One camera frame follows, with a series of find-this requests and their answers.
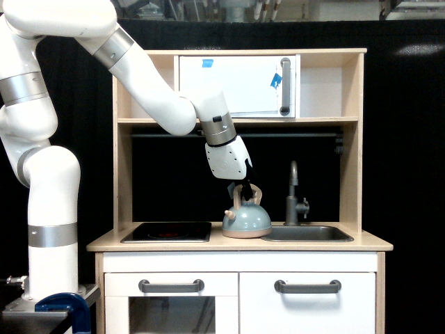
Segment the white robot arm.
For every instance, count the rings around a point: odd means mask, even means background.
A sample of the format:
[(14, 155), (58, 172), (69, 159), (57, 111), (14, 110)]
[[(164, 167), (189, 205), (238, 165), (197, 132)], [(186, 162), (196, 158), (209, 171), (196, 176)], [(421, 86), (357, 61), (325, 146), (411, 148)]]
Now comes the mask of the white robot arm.
[(213, 175), (244, 180), (251, 161), (223, 93), (178, 94), (118, 24), (110, 1), (4, 1), (1, 15), (1, 142), (17, 179), (29, 189), (29, 278), (25, 298), (76, 293), (77, 201), (81, 169), (49, 141), (58, 118), (36, 56), (47, 36), (74, 38), (164, 130), (183, 136), (200, 123)]

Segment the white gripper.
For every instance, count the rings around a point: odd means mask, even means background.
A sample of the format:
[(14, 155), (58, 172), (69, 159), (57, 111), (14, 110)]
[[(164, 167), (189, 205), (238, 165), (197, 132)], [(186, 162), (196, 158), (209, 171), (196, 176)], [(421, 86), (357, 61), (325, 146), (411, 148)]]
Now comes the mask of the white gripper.
[(213, 176), (224, 180), (241, 180), (241, 197), (245, 201), (253, 198), (251, 179), (256, 176), (250, 155), (240, 136), (226, 145), (213, 147), (205, 144), (207, 161)]

